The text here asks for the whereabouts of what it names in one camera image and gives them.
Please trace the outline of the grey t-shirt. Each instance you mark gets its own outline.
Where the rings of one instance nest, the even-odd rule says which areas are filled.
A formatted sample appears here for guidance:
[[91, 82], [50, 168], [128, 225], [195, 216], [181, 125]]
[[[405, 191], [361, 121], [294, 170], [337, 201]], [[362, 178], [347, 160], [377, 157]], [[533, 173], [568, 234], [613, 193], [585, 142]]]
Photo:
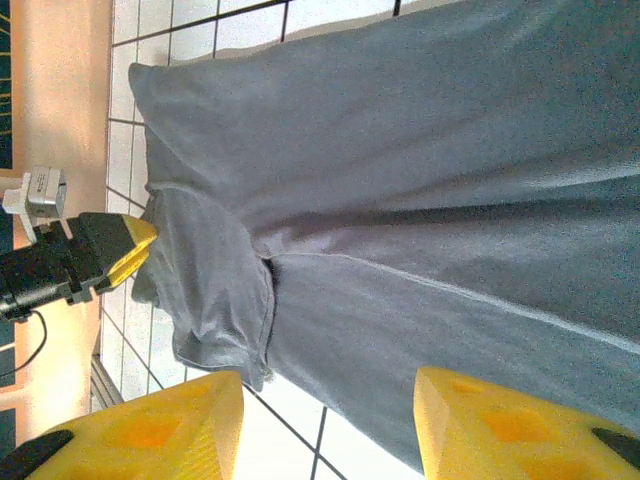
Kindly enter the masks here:
[[640, 434], [640, 0], [466, 0], [128, 72], [183, 364], [414, 470], [417, 370]]

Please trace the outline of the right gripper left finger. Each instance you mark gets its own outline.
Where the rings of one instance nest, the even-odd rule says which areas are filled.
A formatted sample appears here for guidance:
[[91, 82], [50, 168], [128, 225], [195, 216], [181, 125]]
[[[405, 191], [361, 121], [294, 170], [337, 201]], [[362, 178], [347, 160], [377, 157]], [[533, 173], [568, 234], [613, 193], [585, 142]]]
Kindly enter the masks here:
[[0, 480], [234, 480], [242, 381], [216, 372], [53, 427]]

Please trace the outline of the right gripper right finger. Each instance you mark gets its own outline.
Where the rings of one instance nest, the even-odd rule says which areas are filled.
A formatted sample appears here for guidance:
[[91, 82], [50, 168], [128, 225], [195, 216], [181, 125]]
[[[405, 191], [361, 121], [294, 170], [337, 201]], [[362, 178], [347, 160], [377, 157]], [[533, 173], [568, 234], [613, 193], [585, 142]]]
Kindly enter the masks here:
[[413, 413], [426, 480], [640, 480], [640, 437], [603, 418], [422, 367]]

